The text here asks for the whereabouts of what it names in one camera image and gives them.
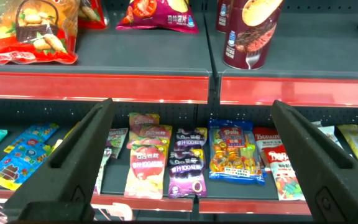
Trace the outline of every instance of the store shelf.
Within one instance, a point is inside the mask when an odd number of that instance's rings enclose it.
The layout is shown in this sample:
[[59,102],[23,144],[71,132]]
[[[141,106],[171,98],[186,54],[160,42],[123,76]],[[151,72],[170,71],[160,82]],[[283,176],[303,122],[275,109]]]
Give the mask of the store shelf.
[[[15,140],[29,125],[0,125],[0,129],[7,129],[9,134],[0,142],[0,160],[6,155],[3,149]],[[47,141],[47,144],[55,144],[57,139],[61,139],[71,129],[71,126],[61,127]],[[118,160],[110,160],[105,167],[102,185],[102,195],[94,195],[91,203],[97,207],[111,205],[113,202],[124,203],[134,210],[161,210],[161,211],[181,211],[191,212],[193,209],[193,197],[169,199],[164,197],[161,200],[148,200],[137,198],[124,198],[126,178],[129,171],[129,150],[122,149]],[[168,171],[164,176],[164,195],[167,196],[169,184]],[[0,186],[0,203],[4,203],[11,195],[12,191]]]
[[81,30],[78,61],[0,66],[0,98],[206,103],[211,61],[203,14],[199,34],[165,29]]
[[358,107],[358,13],[282,13],[259,70],[225,65],[225,35],[205,16],[221,104]]

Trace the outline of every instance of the cookie snack bag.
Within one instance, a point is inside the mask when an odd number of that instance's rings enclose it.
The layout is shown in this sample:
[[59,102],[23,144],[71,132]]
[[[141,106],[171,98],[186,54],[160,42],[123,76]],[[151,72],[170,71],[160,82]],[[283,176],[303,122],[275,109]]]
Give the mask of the cookie snack bag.
[[167,147],[133,145],[124,197],[162,198]]
[[151,29],[163,27],[180,32],[198,33],[198,28],[185,0],[130,1],[126,16],[116,29]]
[[264,151],[276,182],[278,199],[305,200],[284,146],[268,147]]
[[101,0],[81,0],[78,10],[78,27],[105,29],[109,24],[107,11]]
[[0,0],[0,65],[74,63],[80,0]]

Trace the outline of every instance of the chips canister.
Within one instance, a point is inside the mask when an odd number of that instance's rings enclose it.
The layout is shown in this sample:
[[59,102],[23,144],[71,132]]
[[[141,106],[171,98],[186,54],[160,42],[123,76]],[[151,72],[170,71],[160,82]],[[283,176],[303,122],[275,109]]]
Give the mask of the chips canister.
[[226,33],[233,0],[218,0],[216,10],[216,30]]
[[240,69],[265,63],[283,0],[235,0],[232,3],[223,62]]

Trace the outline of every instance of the brand logo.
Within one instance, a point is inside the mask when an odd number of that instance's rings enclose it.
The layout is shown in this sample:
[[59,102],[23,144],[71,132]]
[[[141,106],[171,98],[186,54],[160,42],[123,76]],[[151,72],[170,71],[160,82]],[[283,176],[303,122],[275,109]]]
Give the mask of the brand logo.
[[285,152],[277,153],[277,152],[270,151],[268,152],[268,155],[270,156],[273,162],[280,162],[280,161],[283,162],[288,160],[288,156]]
[[258,140],[268,140],[268,139],[280,139],[280,136],[278,134],[256,134],[256,141]]
[[225,16],[226,15],[226,4],[222,4],[222,7],[221,7],[221,16]]
[[236,32],[232,30],[230,31],[229,41],[227,43],[229,44],[230,47],[234,47],[235,42],[236,42]]

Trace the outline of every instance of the brown canister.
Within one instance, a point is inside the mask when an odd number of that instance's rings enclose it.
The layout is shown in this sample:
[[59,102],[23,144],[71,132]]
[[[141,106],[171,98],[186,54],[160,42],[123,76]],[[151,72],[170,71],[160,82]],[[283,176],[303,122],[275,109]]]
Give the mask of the brown canister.
[[283,0],[235,0],[223,52],[223,62],[240,69],[265,63]]
[[216,9],[216,30],[226,33],[233,0],[218,0]]

